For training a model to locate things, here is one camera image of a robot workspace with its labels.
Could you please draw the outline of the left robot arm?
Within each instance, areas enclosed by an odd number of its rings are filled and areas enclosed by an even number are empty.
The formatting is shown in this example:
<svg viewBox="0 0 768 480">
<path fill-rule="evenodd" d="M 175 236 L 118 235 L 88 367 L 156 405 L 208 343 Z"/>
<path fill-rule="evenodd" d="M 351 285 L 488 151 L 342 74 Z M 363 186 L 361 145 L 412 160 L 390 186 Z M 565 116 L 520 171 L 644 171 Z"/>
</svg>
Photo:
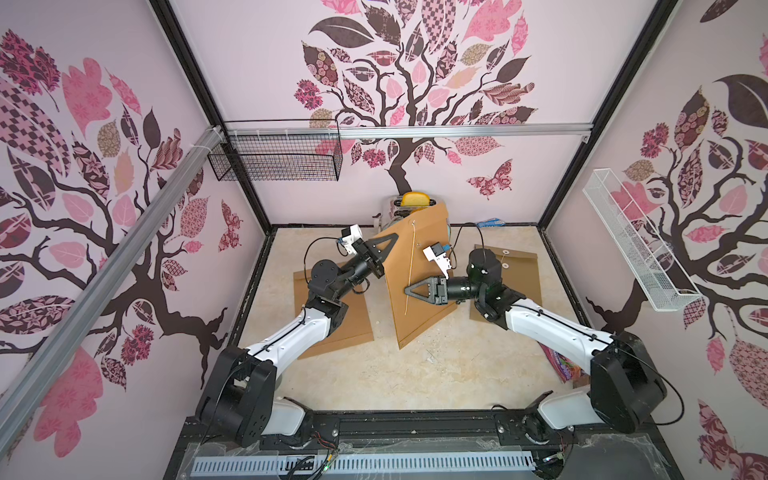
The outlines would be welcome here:
<svg viewBox="0 0 768 480">
<path fill-rule="evenodd" d="M 264 436 L 308 440 L 302 429 L 311 411 L 279 399 L 277 383 L 285 370 L 343 323 L 344 296 L 385 275 L 384 263 L 398 241 L 396 233 L 364 240 L 354 227 L 339 240 L 349 260 L 339 266 L 324 259 L 305 273 L 307 299 L 296 318 L 266 339 L 246 348 L 231 346 L 218 356 L 197 404 L 195 418 L 208 433 L 249 446 Z"/>
</svg>

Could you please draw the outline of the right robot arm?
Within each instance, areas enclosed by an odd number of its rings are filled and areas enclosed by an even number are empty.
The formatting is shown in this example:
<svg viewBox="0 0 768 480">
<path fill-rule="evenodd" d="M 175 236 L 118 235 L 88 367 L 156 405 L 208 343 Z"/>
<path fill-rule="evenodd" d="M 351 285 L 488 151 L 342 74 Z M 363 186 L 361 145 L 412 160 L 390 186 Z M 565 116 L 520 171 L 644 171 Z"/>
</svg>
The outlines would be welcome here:
<svg viewBox="0 0 768 480">
<path fill-rule="evenodd" d="M 438 306 L 469 302 L 482 319 L 563 355 L 589 377 L 586 387 L 541 395 L 526 414 L 532 427 L 559 431 L 604 424 L 630 434 L 666 399 L 665 379 L 637 336 L 595 330 L 543 308 L 503 283 L 502 265 L 488 249 L 472 250 L 466 273 L 459 277 L 450 276 L 442 244 L 423 254 L 441 273 L 406 287 L 407 296 Z"/>
</svg>

